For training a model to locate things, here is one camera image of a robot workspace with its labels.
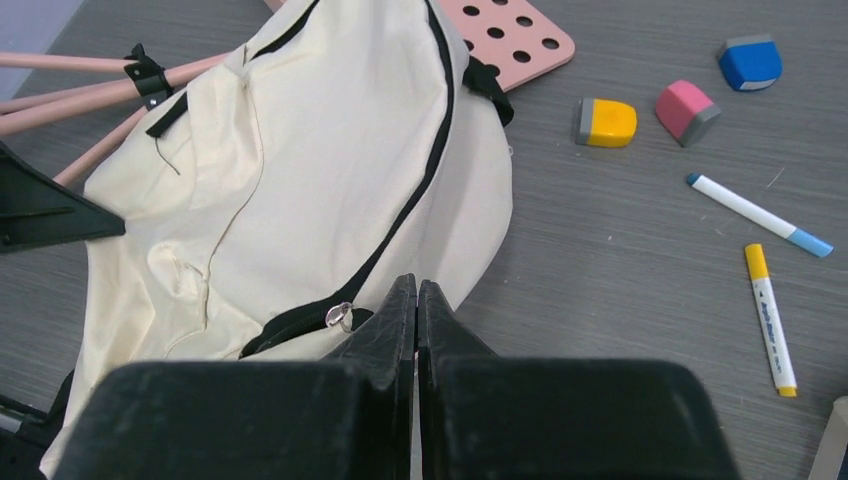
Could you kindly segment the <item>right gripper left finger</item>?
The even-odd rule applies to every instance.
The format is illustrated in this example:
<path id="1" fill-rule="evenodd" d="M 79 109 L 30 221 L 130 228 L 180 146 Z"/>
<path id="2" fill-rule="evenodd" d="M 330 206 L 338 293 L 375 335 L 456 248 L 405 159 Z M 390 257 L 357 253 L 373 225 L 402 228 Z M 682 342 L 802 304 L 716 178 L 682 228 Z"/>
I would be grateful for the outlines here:
<path id="1" fill-rule="evenodd" d="M 333 414 L 336 479 L 407 479 L 410 474 L 417 283 L 398 277 L 376 312 L 326 356 L 344 368 L 346 392 Z"/>

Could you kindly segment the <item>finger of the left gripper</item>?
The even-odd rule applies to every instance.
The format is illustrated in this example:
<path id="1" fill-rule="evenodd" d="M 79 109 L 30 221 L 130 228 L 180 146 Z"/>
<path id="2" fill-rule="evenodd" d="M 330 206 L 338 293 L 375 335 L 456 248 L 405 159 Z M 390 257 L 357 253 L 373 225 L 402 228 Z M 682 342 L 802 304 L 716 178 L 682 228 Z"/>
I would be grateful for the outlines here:
<path id="1" fill-rule="evenodd" d="M 125 222 L 1 146 L 1 252 L 121 236 Z"/>

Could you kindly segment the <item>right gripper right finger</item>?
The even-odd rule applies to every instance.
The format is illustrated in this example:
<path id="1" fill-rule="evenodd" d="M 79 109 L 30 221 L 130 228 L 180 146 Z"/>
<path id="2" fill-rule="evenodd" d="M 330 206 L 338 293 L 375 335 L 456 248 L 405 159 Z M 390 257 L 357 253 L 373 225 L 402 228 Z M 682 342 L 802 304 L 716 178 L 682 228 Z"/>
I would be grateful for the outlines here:
<path id="1" fill-rule="evenodd" d="M 468 384 L 470 369 L 495 356 L 455 317 L 440 285 L 424 280 L 417 307 L 418 382 L 422 474 L 425 479 L 464 479 L 461 424 L 478 394 Z"/>

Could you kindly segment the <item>cream canvas backpack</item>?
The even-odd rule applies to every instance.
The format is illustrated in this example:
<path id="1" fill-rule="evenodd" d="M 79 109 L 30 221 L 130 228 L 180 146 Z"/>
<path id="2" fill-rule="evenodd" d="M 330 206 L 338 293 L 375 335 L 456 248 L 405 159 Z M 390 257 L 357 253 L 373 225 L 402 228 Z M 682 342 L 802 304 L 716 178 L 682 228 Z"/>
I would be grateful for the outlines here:
<path id="1" fill-rule="evenodd" d="M 288 1 L 145 115 L 88 178 L 123 235 L 86 245 L 53 478 L 112 370 L 316 359 L 395 279 L 459 306 L 512 215 L 508 107 L 435 1 Z"/>

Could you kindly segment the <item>yellow eraser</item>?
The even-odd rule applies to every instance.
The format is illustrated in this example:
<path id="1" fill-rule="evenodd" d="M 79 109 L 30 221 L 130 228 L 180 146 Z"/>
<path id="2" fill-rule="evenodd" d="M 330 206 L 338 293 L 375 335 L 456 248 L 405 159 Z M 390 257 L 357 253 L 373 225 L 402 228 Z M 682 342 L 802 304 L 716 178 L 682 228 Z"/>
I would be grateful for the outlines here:
<path id="1" fill-rule="evenodd" d="M 621 148 L 629 145 L 638 127 L 636 109 L 624 102 L 583 98 L 576 117 L 578 145 Z"/>

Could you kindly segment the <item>yellow capped white marker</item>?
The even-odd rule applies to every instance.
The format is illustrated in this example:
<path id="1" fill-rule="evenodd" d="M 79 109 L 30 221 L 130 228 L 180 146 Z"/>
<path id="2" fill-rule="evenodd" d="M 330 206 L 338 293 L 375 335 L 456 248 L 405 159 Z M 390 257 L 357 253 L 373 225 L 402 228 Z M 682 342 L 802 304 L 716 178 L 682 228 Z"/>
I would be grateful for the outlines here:
<path id="1" fill-rule="evenodd" d="M 744 254 L 775 388 L 781 397 L 796 398 L 798 384 L 763 247 L 749 244 Z"/>

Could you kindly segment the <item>pink eraser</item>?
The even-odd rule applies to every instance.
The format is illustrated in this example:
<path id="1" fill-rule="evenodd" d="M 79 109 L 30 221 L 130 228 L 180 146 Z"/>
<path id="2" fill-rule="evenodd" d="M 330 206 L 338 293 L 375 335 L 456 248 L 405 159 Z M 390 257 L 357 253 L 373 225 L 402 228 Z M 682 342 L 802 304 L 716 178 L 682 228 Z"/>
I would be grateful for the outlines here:
<path id="1" fill-rule="evenodd" d="M 668 85 L 655 103 L 655 114 L 681 147 L 697 143 L 721 115 L 719 106 L 687 80 Z"/>

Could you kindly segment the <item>blue capped white marker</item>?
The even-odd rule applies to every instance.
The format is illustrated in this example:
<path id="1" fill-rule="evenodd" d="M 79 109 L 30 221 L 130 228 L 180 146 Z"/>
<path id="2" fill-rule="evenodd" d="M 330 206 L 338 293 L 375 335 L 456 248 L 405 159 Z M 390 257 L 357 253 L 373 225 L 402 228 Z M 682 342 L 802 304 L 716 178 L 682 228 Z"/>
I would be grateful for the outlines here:
<path id="1" fill-rule="evenodd" d="M 834 247 L 824 240 L 769 212 L 703 174 L 690 173 L 686 178 L 686 183 L 713 201 L 817 258 L 827 257 L 834 250 Z"/>

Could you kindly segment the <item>floral cover small book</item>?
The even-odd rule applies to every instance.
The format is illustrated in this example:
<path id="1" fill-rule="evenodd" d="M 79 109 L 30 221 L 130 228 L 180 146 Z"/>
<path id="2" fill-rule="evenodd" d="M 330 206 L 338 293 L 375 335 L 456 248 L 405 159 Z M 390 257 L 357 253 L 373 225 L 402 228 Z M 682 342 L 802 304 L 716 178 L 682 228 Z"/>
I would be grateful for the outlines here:
<path id="1" fill-rule="evenodd" d="M 846 396 L 833 403 L 808 480 L 847 480 Z"/>

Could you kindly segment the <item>blue eraser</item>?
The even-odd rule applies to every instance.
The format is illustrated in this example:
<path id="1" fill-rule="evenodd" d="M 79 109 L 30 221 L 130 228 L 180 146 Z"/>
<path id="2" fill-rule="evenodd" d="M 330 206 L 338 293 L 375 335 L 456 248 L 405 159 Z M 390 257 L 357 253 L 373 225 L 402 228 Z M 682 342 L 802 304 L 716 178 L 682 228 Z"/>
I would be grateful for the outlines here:
<path id="1" fill-rule="evenodd" d="M 783 73 L 782 58 L 770 34 L 725 40 L 716 60 L 726 83 L 738 92 L 766 89 Z"/>

